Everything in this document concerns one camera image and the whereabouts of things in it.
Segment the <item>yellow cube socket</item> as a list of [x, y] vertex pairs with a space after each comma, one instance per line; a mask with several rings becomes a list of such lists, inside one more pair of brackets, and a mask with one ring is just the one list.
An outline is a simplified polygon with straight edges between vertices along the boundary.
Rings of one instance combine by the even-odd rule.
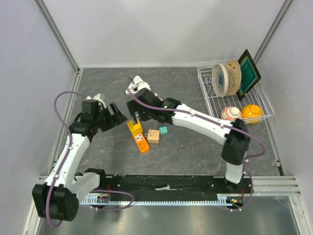
[[142, 128], [139, 121], [134, 124], [133, 121], [130, 120], [127, 122], [127, 126], [129, 128], [129, 131], [131, 132], [131, 134], [133, 136], [136, 136], [136, 135], [141, 134], [143, 132], [143, 128]]

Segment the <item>orange power strip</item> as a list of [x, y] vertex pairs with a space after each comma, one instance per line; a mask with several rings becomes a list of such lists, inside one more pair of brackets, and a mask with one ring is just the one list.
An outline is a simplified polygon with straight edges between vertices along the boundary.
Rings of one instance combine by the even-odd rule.
[[150, 150], [148, 142], [146, 141], [143, 133], [133, 135], [133, 138], [141, 153], [146, 153]]

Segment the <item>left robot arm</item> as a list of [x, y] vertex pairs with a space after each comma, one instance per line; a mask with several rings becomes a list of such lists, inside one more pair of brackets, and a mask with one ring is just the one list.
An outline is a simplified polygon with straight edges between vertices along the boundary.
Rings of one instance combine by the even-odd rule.
[[72, 221], [80, 202], [91, 191], [106, 190], [104, 170], [89, 168], [78, 180], [74, 175], [97, 132], [106, 132], [126, 120], [115, 103], [106, 106], [98, 95], [82, 102], [81, 112], [69, 126], [66, 144], [54, 169], [43, 184], [36, 184], [32, 190], [39, 217]]

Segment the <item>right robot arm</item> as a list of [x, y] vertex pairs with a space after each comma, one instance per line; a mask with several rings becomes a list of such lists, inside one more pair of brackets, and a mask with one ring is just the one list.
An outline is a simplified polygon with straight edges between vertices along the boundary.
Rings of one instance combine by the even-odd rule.
[[198, 112], [186, 104], [172, 98], [164, 100], [147, 88], [126, 94], [132, 97], [127, 102], [128, 110], [134, 122], [156, 120], [159, 123], [181, 126], [201, 133], [223, 146], [222, 159], [226, 162], [224, 187], [234, 193], [242, 186], [244, 157], [250, 143], [250, 136], [244, 122], [234, 122], [214, 118]]

